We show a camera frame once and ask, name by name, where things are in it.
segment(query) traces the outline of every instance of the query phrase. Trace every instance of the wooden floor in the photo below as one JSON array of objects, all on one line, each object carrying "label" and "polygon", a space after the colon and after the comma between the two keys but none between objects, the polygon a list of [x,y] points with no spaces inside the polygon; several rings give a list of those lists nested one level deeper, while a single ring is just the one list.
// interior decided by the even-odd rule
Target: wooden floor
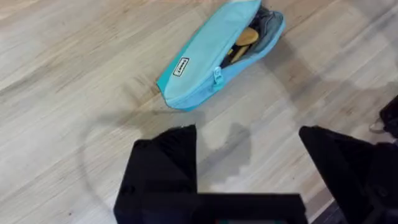
[{"label": "wooden floor", "polygon": [[331,195],[301,125],[375,141],[398,94],[398,1],[270,0],[275,49],[190,113],[155,85],[222,1],[0,0],[0,223],[116,223],[133,142],[196,123],[201,192]]}]

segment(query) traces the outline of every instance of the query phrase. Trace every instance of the pencil case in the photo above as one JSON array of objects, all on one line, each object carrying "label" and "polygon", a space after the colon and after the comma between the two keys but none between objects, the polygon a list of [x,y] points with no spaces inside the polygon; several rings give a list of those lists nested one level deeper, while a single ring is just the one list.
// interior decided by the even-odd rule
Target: pencil case
[{"label": "pencil case", "polygon": [[[221,66],[247,27],[258,31],[258,40],[238,61]],[[166,104],[185,111],[196,108],[268,54],[284,27],[282,13],[261,7],[261,0],[226,2],[196,31],[158,79]]]}]

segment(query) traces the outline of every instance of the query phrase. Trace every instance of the light blue pencil case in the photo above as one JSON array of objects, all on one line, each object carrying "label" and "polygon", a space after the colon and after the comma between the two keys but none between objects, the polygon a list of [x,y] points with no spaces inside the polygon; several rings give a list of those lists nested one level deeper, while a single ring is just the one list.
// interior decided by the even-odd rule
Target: light blue pencil case
[{"label": "light blue pencil case", "polygon": [[[242,31],[255,22],[259,40],[235,63],[220,65]],[[157,85],[171,108],[190,111],[275,46],[285,21],[282,13],[261,7],[261,0],[223,4],[185,44]]]}]

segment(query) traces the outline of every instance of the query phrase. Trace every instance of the label tag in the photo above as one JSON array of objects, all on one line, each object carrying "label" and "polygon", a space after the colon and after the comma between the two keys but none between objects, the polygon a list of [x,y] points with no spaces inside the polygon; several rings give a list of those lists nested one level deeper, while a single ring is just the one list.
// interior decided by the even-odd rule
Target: label tag
[{"label": "label tag", "polygon": [[188,65],[189,58],[181,58],[174,69],[173,75],[180,77]]}]

